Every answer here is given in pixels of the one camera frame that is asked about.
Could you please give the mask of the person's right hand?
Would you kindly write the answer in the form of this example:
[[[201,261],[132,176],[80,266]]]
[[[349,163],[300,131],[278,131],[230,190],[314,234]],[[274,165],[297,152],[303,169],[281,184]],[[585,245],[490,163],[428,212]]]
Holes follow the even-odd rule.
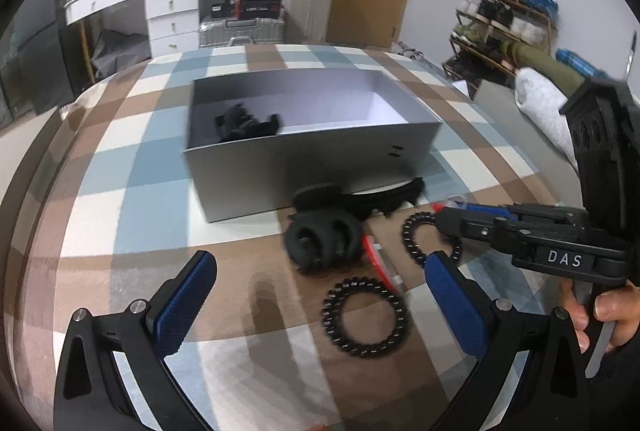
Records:
[[[587,309],[578,303],[573,286],[571,279],[560,279],[560,305],[570,314],[580,351],[585,353],[590,344],[586,333],[590,315]],[[592,313],[601,323],[614,323],[612,337],[605,347],[605,352],[622,347],[634,337],[639,328],[639,288],[628,281],[623,288],[601,293],[594,302]]]

